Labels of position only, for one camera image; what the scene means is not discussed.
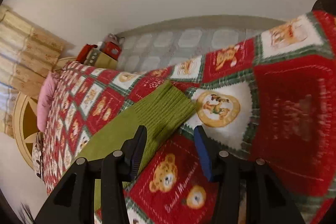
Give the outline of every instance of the patchwork blanket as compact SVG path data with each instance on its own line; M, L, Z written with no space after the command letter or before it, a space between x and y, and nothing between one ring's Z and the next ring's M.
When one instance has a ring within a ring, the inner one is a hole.
M202 174L193 128L236 156L264 158L307 223L336 196L336 25L312 12L235 46L164 69L127 73L70 62L63 68L44 137L50 193L90 138L170 79L196 113L125 190L130 223L207 223L217 184ZM240 223L245 223L245 191ZM101 223L101 212L95 212Z

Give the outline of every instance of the pink pillow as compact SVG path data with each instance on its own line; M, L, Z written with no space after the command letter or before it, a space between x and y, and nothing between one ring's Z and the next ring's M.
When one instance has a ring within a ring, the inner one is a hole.
M47 119L58 80L59 74L50 71L40 91L39 100L37 102L37 127L42 132L44 132L47 127Z

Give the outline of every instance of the teddy bear face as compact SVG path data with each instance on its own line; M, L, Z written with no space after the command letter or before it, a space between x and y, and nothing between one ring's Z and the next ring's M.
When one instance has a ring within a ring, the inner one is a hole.
M162 161L155 169L153 180L149 183L152 193L160 190L161 192L169 192L177 181L177 167L175 165L175 155L167 154L165 160Z
M200 209L204 206L207 194L203 187L194 186L187 197L187 206L191 209Z

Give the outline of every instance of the curtain fold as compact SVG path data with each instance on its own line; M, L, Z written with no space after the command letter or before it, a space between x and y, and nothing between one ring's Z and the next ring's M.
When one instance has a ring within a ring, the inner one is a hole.
M62 50L60 38L0 6L0 132L13 137L12 114L18 92L37 99Z

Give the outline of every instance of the green knit garment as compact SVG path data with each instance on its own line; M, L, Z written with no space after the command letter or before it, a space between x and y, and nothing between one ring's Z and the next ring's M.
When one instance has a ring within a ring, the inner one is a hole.
M133 138L138 126L143 125L147 128L147 143L140 164L140 173L157 149L194 111L195 104L169 81L165 81L94 134L77 158L84 157L88 161L103 159L114 150L120 149L125 140ZM100 198L100 180L96 180L95 210L101 206Z

